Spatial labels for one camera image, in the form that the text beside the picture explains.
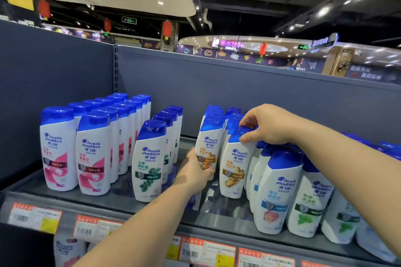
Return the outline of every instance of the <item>person's left hand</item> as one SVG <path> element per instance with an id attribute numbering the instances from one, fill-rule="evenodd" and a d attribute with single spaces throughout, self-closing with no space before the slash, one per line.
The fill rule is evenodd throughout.
<path id="1" fill-rule="evenodd" d="M 195 148 L 192 148 L 188 151 L 187 158 L 183 160 L 173 185 L 185 186 L 192 196 L 206 187 L 208 178 L 213 174 L 214 169 L 212 168 L 202 170 Z"/>

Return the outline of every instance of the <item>person's right hand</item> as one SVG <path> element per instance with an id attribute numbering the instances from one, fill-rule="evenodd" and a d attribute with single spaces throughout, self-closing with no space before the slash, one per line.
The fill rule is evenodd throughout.
<path id="1" fill-rule="evenodd" d="M 240 126 L 258 128 L 241 136 L 241 142 L 265 141 L 268 144 L 285 144 L 292 141 L 292 135 L 297 125 L 305 121 L 287 110 L 275 105 L 264 104 L 253 108 L 245 114 Z"/>

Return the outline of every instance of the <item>human hand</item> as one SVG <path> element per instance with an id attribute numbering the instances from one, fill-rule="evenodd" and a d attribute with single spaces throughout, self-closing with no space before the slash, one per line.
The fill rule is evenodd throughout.
<path id="1" fill-rule="evenodd" d="M 202 170 L 199 165 L 195 148 L 188 151 L 180 166 L 173 185 L 183 185 L 188 189 L 189 196 L 198 193 L 206 187 L 207 180 L 214 174 L 214 169 Z"/>
<path id="2" fill-rule="evenodd" d="M 253 108 L 245 114 L 240 126 L 258 128 L 241 136 L 241 142 L 265 141 L 269 144 L 285 144 L 292 142 L 293 132 L 300 122 L 306 119 L 299 117 L 287 110 L 270 104 L 263 104 Z"/>

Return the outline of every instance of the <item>yellow price sticker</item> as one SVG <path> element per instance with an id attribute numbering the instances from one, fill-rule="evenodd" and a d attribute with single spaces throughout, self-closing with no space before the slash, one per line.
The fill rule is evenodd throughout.
<path id="1" fill-rule="evenodd" d="M 170 244 L 170 246 L 168 247 L 168 250 L 167 250 L 166 259 L 178 260 L 179 248 L 180 248 L 180 246 L 178 246 L 178 245 Z"/>
<path id="2" fill-rule="evenodd" d="M 43 218 L 39 231 L 56 234 L 59 219 Z"/>
<path id="3" fill-rule="evenodd" d="M 216 256 L 216 267 L 234 267 L 234 257 L 218 253 Z"/>

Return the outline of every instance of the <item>human arm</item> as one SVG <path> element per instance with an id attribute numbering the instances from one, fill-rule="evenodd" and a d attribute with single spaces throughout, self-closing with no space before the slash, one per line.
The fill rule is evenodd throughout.
<path id="1" fill-rule="evenodd" d="M 74 267 L 160 266 L 189 198 L 201 191 L 213 169 L 202 170 L 192 149 L 174 184 L 133 215 Z"/>
<path id="2" fill-rule="evenodd" d="M 240 125 L 259 127 L 240 139 L 298 145 L 311 162 L 401 257 L 401 162 L 330 128 L 274 105 L 250 110 Z"/>

